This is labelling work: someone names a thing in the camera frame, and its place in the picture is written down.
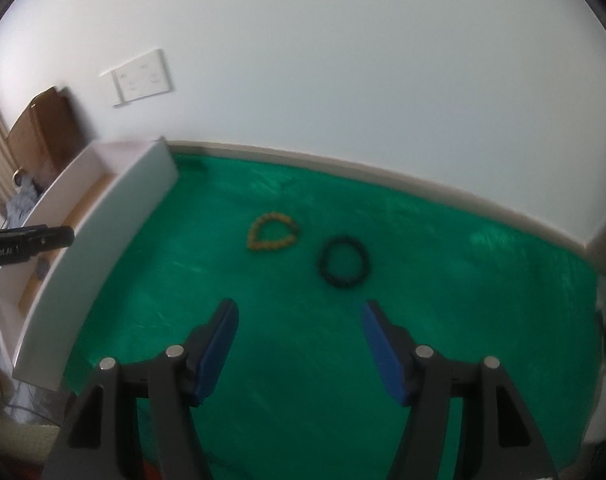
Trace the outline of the bed with grey bedding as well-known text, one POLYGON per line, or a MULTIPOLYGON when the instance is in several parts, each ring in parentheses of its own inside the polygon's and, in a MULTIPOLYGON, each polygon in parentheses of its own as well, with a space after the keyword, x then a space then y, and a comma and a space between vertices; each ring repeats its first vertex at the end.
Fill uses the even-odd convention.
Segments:
POLYGON ((0 211, 0 230, 20 228, 43 194, 42 188, 23 169, 12 176, 16 194, 6 204, 5 213, 0 211))

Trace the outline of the white wall socket panel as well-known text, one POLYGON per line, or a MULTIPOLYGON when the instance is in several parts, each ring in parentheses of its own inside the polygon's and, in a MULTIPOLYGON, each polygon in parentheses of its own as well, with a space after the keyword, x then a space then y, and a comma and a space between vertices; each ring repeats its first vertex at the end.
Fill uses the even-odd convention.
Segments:
POLYGON ((171 92, 174 87, 162 49, 154 49, 99 75, 112 107, 171 92))

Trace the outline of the green velvet cloth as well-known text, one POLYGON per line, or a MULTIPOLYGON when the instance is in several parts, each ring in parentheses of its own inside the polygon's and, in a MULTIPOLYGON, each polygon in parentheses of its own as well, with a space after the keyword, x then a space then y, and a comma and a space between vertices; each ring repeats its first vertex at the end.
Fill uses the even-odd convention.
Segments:
POLYGON ((601 362, 597 273, 538 237, 406 193, 288 166, 178 154, 178 178, 76 339, 80 390, 106 356, 150 359, 225 298, 240 324, 195 412, 218 479, 382 479, 407 411, 361 329, 379 302, 449 359, 496 356, 554 466, 580 452, 601 362))

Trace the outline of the white jewelry box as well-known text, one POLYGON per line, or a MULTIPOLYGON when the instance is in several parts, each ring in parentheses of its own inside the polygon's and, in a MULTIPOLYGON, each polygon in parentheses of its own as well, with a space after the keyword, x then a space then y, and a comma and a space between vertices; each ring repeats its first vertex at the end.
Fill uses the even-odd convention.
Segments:
POLYGON ((26 226, 71 226, 76 239, 0 268, 0 350, 12 378, 60 387, 98 292, 177 177, 164 140, 95 141, 44 192, 26 226))

